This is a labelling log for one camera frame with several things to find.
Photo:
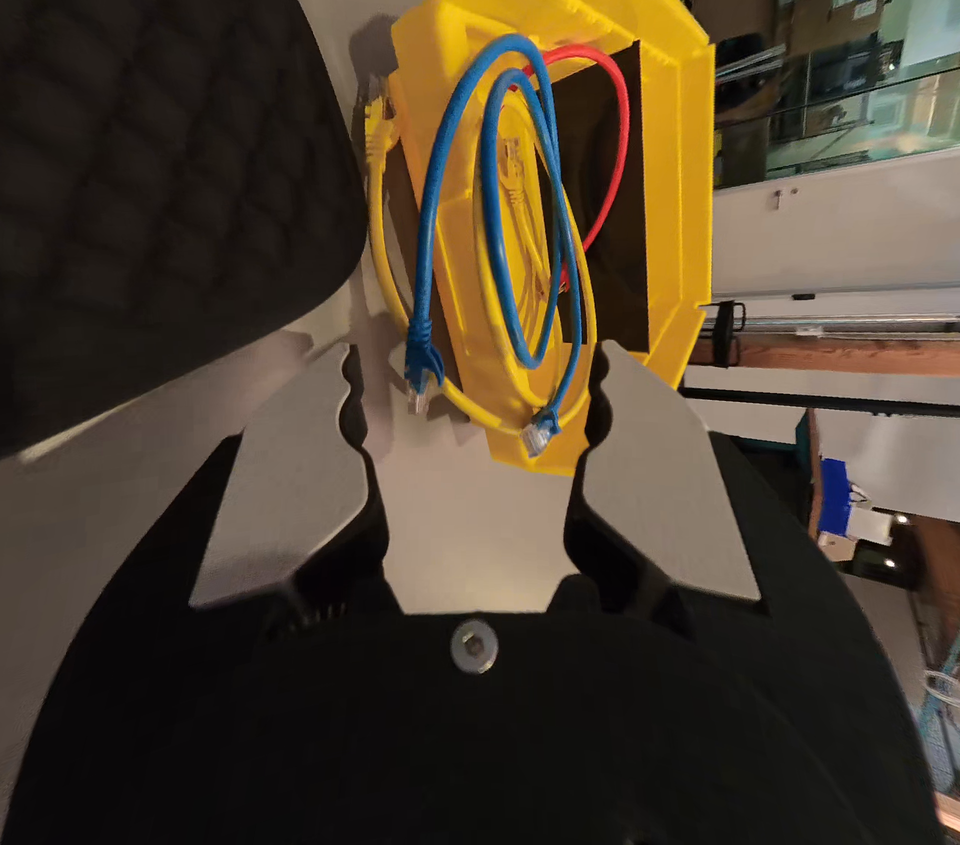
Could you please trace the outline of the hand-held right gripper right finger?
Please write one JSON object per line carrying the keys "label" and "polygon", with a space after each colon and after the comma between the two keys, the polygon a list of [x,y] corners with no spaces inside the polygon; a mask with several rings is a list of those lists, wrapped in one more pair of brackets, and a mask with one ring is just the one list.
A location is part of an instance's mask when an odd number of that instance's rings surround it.
{"label": "hand-held right gripper right finger", "polygon": [[582,525],[686,590],[760,601],[710,432],[681,394],[613,340],[595,353],[587,448],[564,541]]}

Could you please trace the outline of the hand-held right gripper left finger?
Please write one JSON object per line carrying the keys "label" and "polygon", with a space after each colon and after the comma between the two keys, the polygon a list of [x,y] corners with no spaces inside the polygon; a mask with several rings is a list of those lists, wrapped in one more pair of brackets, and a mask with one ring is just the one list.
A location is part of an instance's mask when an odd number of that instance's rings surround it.
{"label": "hand-held right gripper left finger", "polygon": [[387,516],[366,451],[358,347],[335,344],[248,420],[189,603],[282,595],[340,609],[382,574]]}

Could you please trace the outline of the blue box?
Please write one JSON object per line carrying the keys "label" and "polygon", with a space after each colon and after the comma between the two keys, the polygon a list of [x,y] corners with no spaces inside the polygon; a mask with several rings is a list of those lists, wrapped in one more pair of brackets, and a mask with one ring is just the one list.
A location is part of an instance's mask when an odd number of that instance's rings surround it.
{"label": "blue box", "polygon": [[820,473],[821,510],[816,520],[817,534],[825,534],[830,540],[889,547],[894,515],[874,505],[866,492],[849,478],[847,465],[842,460],[822,458]]}

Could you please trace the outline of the black metal rack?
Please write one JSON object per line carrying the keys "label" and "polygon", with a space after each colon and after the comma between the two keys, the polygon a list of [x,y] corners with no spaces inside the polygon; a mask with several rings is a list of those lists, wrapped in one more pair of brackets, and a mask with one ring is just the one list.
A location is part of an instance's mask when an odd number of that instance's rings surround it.
{"label": "black metal rack", "polygon": [[699,341],[705,343],[705,361],[708,367],[729,369],[741,364],[740,335],[747,323],[747,306],[743,301],[725,299],[706,306],[713,312],[701,327]]}

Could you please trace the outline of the wooden beam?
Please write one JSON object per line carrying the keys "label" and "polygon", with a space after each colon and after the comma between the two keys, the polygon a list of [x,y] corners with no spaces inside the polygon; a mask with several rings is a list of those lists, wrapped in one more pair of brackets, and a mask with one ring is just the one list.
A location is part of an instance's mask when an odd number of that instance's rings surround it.
{"label": "wooden beam", "polygon": [[734,338],[729,366],[957,379],[959,338],[956,333],[747,333]]}

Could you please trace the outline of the black bin divider plate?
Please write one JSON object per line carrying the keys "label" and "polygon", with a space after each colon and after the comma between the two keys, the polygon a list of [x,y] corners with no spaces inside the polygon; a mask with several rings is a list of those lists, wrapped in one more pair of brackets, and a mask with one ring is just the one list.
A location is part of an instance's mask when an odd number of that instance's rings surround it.
{"label": "black bin divider plate", "polygon": [[[629,98],[630,133],[623,175],[603,226],[585,250],[600,341],[616,341],[634,354],[649,353],[642,59],[636,41],[611,59]],[[618,95],[596,64],[553,84],[561,178],[584,238],[594,227],[618,157]]]}

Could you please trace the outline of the black mesh wrist pad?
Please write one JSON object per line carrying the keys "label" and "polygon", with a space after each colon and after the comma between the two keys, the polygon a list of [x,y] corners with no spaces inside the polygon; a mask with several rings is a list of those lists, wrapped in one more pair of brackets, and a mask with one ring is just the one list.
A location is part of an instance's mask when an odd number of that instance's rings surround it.
{"label": "black mesh wrist pad", "polygon": [[299,0],[1,1],[1,446],[270,335],[367,206]]}

